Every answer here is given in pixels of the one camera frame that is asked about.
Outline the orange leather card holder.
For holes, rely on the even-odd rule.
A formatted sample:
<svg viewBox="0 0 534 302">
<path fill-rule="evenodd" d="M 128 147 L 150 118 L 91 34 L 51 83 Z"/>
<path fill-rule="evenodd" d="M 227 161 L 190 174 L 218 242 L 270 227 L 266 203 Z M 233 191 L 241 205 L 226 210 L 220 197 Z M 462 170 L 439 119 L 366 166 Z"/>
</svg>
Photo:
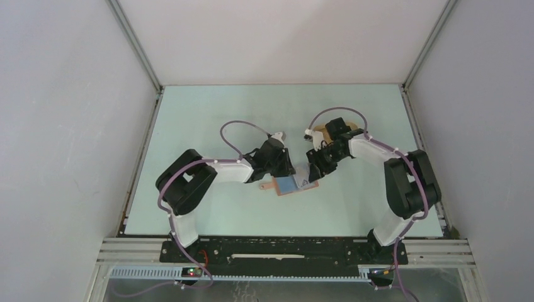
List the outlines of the orange leather card holder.
<svg viewBox="0 0 534 302">
<path fill-rule="evenodd" d="M 319 182 L 310 182 L 309 164 L 303 163 L 295 167 L 295 173 L 286 177 L 272 177 L 270 182 L 263 182 L 259 189 L 274 190 L 278 196 L 285 196 L 293 193 L 299 193 L 319 186 Z"/>
</svg>

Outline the beige oval tray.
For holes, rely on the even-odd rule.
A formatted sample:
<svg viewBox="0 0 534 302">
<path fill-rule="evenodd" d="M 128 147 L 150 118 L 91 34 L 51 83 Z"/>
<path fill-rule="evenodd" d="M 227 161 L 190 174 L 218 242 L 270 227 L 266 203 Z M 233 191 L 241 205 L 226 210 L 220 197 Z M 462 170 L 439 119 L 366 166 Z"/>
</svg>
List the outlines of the beige oval tray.
<svg viewBox="0 0 534 302">
<path fill-rule="evenodd" d="M 350 121 L 346 121 L 345 125 L 348 126 L 350 128 L 350 130 L 358 129 L 358 125 L 356 123 L 352 123 Z M 327 134 L 326 124 L 325 123 L 314 126 L 312 130 L 313 131 L 320 131 L 323 134 Z"/>
</svg>

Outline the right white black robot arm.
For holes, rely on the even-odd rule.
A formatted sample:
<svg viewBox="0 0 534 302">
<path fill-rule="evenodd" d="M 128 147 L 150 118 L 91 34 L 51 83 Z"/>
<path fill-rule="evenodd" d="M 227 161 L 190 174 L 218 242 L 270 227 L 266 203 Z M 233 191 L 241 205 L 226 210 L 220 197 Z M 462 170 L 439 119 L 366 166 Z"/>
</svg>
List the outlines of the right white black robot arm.
<svg viewBox="0 0 534 302">
<path fill-rule="evenodd" d="M 392 253 L 391 246 L 404 237 L 411 225 L 427 217 L 429 208 L 441 199 L 439 186 L 422 150 L 402 153 L 374 139 L 362 130 L 337 135 L 326 143 L 320 131 L 306 130 L 304 138 L 313 147 L 306 156 L 309 161 L 309 182 L 334 172 L 345 158 L 363 159 L 383 169 L 389 210 L 371 230 L 366 246 L 367 257 L 382 263 Z"/>
</svg>

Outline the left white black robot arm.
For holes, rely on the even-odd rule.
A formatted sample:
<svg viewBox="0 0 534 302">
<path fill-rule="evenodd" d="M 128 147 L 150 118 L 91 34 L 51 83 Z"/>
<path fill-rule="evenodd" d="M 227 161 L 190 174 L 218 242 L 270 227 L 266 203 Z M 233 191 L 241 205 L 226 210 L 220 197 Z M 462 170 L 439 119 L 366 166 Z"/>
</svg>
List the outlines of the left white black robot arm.
<svg viewBox="0 0 534 302">
<path fill-rule="evenodd" d="M 287 177 L 295 174 L 285 133 L 268 135 L 260 148 L 239 159 L 207 159 L 196 150 L 186 150 L 157 179 L 157 205 L 165 211 L 171 236 L 177 241 L 174 253 L 184 262 L 198 257 L 199 238 L 193 211 L 214 183 L 253 183 L 266 175 Z"/>
</svg>

